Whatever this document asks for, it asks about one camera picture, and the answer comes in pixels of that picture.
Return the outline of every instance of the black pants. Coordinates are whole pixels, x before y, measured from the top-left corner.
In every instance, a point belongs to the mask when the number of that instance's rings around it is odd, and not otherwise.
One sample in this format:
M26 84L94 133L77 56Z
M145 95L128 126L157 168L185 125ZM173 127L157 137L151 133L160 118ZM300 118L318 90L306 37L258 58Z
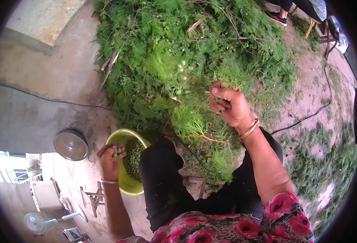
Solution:
M266 140L282 162L282 150L272 136L261 128ZM253 163L246 150L242 165L233 172L233 181L207 199L194 200L183 185L178 170L182 158L173 143L160 137L141 155L139 170L145 190L147 219L154 232L180 214L201 211L209 215L251 213L262 220L263 205L254 180Z
M295 3L296 6L304 11L309 17L322 22L313 9L312 3L308 0L268 0L268 2L280 6L287 12L289 12L290 8L292 7L292 3Z

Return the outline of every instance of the silver bangle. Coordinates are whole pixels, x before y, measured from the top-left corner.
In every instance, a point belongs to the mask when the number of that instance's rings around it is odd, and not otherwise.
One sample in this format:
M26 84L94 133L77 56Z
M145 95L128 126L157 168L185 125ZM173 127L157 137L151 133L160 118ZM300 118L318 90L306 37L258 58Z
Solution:
M118 183L117 180L110 181L110 180L103 180L103 179L101 179L101 182L105 183L105 184L117 184Z

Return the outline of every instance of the hand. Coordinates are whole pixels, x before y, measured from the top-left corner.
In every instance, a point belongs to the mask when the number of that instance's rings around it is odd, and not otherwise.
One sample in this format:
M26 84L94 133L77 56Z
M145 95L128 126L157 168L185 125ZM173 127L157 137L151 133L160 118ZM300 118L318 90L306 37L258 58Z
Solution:
M96 154L99 158L101 167L103 169L103 180L114 181L118 180L119 176L119 161L127 155L123 145L119 145L121 153L115 159L112 157L116 152L118 146L110 143L101 148Z
M222 82L216 82L210 87L210 108L221 111L225 121L239 132L244 134L254 124L250 106L241 89L225 88Z

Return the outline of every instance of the green plastic basin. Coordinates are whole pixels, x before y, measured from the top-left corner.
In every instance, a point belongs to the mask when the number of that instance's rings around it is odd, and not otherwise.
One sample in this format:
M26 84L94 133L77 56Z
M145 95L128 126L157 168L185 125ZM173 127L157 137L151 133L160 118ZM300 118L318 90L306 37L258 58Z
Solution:
M106 144L117 142L126 145L127 141L138 139L145 148L150 146L150 142L142 138L137 132L130 129L118 129L114 131L107 139ZM144 194L142 182L132 179L126 172L123 160L119 161L119 189L130 196L140 196Z

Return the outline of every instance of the steel bowl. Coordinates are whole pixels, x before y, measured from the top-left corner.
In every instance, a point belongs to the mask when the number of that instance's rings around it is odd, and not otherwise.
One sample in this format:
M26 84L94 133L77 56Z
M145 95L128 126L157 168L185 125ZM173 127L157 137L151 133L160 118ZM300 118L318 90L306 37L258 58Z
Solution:
M88 156L88 145L82 136L74 130L65 130L54 139L54 148L62 157L80 161Z

